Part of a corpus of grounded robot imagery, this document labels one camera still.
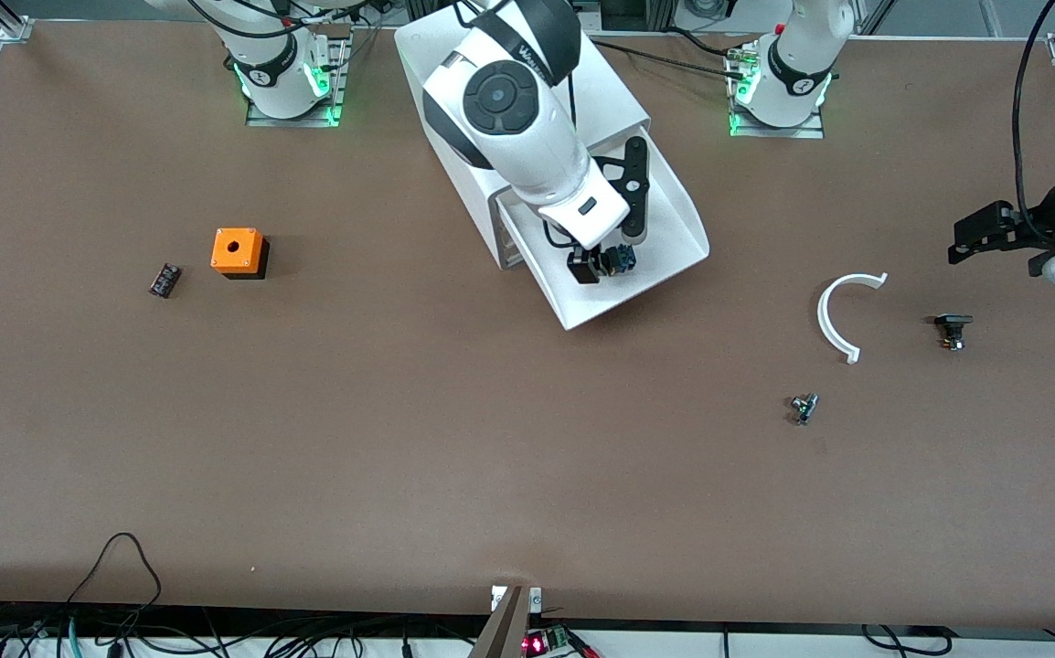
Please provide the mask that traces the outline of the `white drawer cabinet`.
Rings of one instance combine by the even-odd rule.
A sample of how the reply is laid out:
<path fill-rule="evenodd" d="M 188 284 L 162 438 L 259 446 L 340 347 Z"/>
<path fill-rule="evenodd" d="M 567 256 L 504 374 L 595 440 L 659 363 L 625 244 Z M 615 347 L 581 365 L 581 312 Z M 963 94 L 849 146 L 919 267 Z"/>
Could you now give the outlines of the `white drawer cabinet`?
<path fill-rule="evenodd" d="M 568 0 L 485 0 L 395 34 L 431 149 L 501 267 L 511 190 L 540 217 L 586 176 L 594 151 L 650 120 Z"/>

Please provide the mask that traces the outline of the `orange box with black base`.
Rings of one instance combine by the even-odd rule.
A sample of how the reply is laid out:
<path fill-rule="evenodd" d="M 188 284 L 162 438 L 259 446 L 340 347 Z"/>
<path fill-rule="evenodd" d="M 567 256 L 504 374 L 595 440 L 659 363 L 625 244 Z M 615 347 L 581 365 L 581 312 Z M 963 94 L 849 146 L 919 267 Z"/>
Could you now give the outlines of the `orange box with black base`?
<path fill-rule="evenodd" d="M 256 228 L 218 228 L 209 257 L 210 267 L 228 280 L 264 280 L 270 241 Z"/>

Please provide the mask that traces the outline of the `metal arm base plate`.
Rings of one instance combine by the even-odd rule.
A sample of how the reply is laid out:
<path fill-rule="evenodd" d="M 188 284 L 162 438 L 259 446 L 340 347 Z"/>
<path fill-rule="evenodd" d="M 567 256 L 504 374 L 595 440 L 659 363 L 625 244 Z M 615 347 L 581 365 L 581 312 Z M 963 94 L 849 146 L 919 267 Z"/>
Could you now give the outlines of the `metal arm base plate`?
<path fill-rule="evenodd" d="M 248 103 L 248 125 L 340 124 L 354 51 L 351 30 L 311 32 L 293 42 L 279 67 L 234 67 Z"/>
<path fill-rule="evenodd" d="M 730 136 L 785 139 L 823 138 L 823 113 L 820 107 L 825 99 L 824 91 L 831 82 L 831 76 L 828 76 L 823 86 L 820 86 L 816 104 L 813 104 L 806 120 L 797 125 L 773 125 L 763 121 L 753 111 L 753 108 L 756 107 L 759 86 L 765 80 L 773 78 L 773 76 L 762 74 L 759 62 L 761 62 L 761 53 L 757 50 L 757 41 L 728 49 L 727 55 L 725 55 L 724 71 L 737 75 L 737 78 L 731 78 L 727 82 Z"/>

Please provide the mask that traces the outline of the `white curved plastic piece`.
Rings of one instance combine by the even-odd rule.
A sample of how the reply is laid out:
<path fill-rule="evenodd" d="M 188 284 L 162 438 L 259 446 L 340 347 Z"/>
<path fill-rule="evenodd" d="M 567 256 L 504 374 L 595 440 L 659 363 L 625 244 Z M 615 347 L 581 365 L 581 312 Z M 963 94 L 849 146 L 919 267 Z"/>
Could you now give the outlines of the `white curved plastic piece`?
<path fill-rule="evenodd" d="M 829 311 L 829 304 L 831 304 L 835 291 L 837 288 L 842 286 L 852 286 L 852 284 L 870 289 L 879 289 L 889 279 L 890 276 L 888 273 L 881 273 L 880 275 L 850 273 L 840 276 L 840 278 L 836 278 L 829 283 L 828 286 L 824 288 L 824 291 L 821 292 L 819 299 L 817 299 L 816 320 L 817 325 L 819 325 L 820 332 L 829 345 L 832 345 L 837 351 L 840 351 L 840 353 L 844 355 L 847 364 L 856 364 L 860 359 L 861 350 L 858 346 L 847 341 L 837 331 L 837 327 L 831 317 L 831 311 Z"/>

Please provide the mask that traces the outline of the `circuit board with red light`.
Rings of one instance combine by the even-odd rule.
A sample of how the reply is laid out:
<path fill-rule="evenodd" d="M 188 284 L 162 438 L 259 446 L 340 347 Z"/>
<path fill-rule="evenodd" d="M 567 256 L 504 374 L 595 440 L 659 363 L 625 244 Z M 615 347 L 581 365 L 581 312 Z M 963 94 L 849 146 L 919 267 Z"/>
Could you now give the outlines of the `circuit board with red light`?
<path fill-rule="evenodd" d="M 565 625 L 528 631 L 522 658 L 602 658 L 593 646 Z"/>

